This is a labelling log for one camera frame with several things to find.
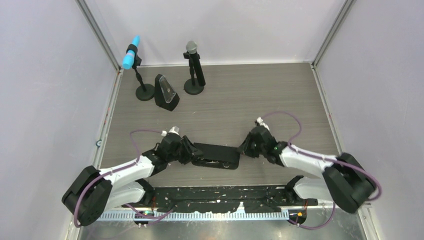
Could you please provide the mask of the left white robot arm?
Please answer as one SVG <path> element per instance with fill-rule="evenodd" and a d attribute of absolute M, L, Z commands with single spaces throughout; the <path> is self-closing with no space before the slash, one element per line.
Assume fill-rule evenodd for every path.
<path fill-rule="evenodd" d="M 73 214 L 75 227 L 94 223 L 106 210 L 138 203 L 148 207 L 153 202 L 154 189 L 146 181 L 165 170 L 169 163 L 187 164 L 203 157 L 187 136 L 167 132 L 155 147 L 128 162 L 97 169 L 85 167 L 62 196 L 61 202 Z"/>

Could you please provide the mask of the black zip tool case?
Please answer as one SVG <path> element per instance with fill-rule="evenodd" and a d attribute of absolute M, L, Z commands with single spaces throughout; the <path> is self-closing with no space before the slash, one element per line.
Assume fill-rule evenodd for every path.
<path fill-rule="evenodd" d="M 202 157 L 191 163 L 198 167 L 235 170 L 239 167 L 240 153 L 236 147 L 195 142 L 194 146 L 203 152 Z"/>

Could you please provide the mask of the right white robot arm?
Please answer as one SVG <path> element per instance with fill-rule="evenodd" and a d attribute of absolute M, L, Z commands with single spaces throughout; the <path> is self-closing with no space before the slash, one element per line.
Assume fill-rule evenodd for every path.
<path fill-rule="evenodd" d="M 320 154 L 299 148 L 286 141 L 277 141 L 270 130 L 255 126 L 237 151 L 250 158 L 265 157 L 270 163 L 298 169 L 315 179 L 293 179 L 285 198 L 291 205 L 304 199 L 331 201 L 347 213 L 355 213 L 364 202 L 372 199 L 378 189 L 377 180 L 367 173 L 349 153 Z"/>

